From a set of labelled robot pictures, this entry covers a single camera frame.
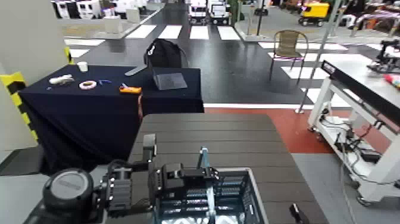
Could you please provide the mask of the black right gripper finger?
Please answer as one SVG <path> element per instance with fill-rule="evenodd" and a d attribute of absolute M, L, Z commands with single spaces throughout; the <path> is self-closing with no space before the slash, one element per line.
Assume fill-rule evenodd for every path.
<path fill-rule="evenodd" d="M 289 207 L 289 211 L 292 217 L 295 219 L 296 224 L 309 224 L 310 221 L 305 213 L 298 207 L 296 203 L 293 203 Z"/>

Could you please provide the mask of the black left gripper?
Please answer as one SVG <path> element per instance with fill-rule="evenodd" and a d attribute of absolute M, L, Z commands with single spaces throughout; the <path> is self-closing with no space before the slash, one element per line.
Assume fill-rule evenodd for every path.
<path fill-rule="evenodd" d="M 189 190 L 206 190 L 219 181 L 213 167 L 184 168 L 182 163 L 165 164 L 149 172 L 149 198 L 132 201 L 135 172 L 148 171 L 149 163 L 157 155 L 156 134 L 143 136 L 143 160 L 128 163 L 112 161 L 107 168 L 106 206 L 109 217 L 124 217 L 150 212 L 157 201 L 183 199 Z"/>

